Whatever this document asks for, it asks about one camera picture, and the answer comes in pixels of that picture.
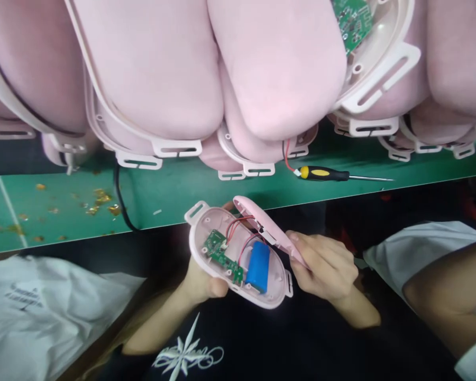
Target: black t-shirt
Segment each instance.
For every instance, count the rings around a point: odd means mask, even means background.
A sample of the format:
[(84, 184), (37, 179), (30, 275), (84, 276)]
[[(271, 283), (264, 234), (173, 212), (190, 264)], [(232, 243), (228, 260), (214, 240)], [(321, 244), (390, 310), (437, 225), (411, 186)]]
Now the black t-shirt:
[[(293, 298), (265, 310), (234, 292), (195, 309), (160, 353), (116, 348), (100, 380), (459, 379), (423, 335), (388, 324), (352, 329), (327, 301), (295, 285)], [(412, 335), (420, 334), (413, 347)]]

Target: white line on mat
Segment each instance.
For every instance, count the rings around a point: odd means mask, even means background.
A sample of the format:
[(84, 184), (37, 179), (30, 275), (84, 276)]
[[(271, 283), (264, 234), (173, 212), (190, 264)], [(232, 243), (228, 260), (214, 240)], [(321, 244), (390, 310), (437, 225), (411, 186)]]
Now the white line on mat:
[[(15, 225), (21, 226), (20, 222), (17, 220), (16, 212), (14, 211), (14, 207), (12, 206), (11, 199), (9, 198), (9, 193), (7, 193), (7, 189), (5, 189), (4, 181), (2, 180), (1, 176), (0, 176), (0, 189), (2, 190), (2, 194), (4, 195), (5, 203), (7, 204), (7, 207), (9, 208), (12, 221), (14, 222)], [(21, 243), (23, 244), (23, 247), (27, 248), (28, 243), (26, 242), (25, 236), (22, 234), (19, 234), (19, 236), (20, 236)]]

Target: red wire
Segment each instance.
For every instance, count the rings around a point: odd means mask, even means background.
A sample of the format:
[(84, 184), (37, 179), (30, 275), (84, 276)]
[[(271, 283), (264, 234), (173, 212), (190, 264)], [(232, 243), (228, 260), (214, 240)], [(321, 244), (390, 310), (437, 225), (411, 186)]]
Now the red wire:
[(243, 255), (243, 252), (245, 251), (245, 248), (247, 247), (249, 242), (252, 241), (254, 239), (254, 237), (257, 237), (257, 236), (260, 236), (262, 238), (264, 244), (266, 244), (266, 241), (264, 240), (264, 237), (261, 236), (261, 234), (256, 233), (256, 234), (251, 235), (249, 237), (249, 239), (247, 239), (247, 241), (245, 242), (245, 245), (243, 245), (242, 251), (240, 252), (240, 256), (238, 257), (238, 266), (240, 265), (240, 261), (242, 260), (242, 255)]
[(231, 226), (233, 226), (233, 224), (235, 224), (236, 222), (238, 221), (243, 221), (243, 220), (248, 220), (248, 219), (252, 219), (254, 218), (253, 216), (247, 216), (247, 217), (240, 217), (236, 220), (233, 220), (231, 221), (231, 223), (227, 226), (227, 229), (226, 229), (226, 239), (227, 239), (227, 242), (229, 243), (229, 241), (231, 240), (233, 234), (234, 234), (234, 231), (236, 230), (236, 228), (238, 227), (239, 224), (236, 224), (233, 228), (233, 230), (231, 231), (231, 234), (229, 235), (229, 229), (231, 228)]
[(284, 155), (284, 160), (286, 161), (286, 166), (289, 170), (291, 171), (295, 171), (295, 169), (289, 165), (289, 162), (287, 161), (287, 153), (289, 152), (289, 144), (290, 144), (290, 140), (287, 141), (287, 145), (286, 145), (286, 154)]

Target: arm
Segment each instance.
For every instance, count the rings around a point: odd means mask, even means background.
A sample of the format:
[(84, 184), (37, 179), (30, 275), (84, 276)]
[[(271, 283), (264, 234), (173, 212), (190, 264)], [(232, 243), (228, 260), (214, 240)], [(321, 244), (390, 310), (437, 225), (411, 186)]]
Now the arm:
[(137, 356), (160, 351), (197, 305), (226, 294), (226, 281), (211, 278), (191, 257), (184, 281), (125, 343), (122, 354)]
[(476, 243), (431, 263), (402, 291), (456, 358), (476, 344)]
[(354, 256), (343, 243), (322, 235), (288, 234), (310, 267), (308, 270), (296, 260), (291, 261), (302, 290), (328, 300), (354, 328), (381, 324), (377, 309), (353, 285), (358, 269), (354, 265)]

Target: electronic component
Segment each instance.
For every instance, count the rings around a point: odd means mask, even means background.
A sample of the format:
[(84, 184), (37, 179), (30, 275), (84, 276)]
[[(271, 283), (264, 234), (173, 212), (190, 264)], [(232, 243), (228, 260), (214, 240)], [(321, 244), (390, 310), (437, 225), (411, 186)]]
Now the electronic component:
[(333, 0), (347, 55), (358, 47), (372, 30), (372, 13), (365, 0)]
[(250, 254), (249, 270), (245, 283), (250, 283), (261, 294), (268, 288), (268, 267), (270, 265), (270, 247), (263, 242), (254, 242)]
[(243, 268), (226, 256), (225, 242), (224, 234), (214, 229), (206, 239), (203, 251), (223, 268), (231, 271), (233, 283), (241, 285), (243, 282)]

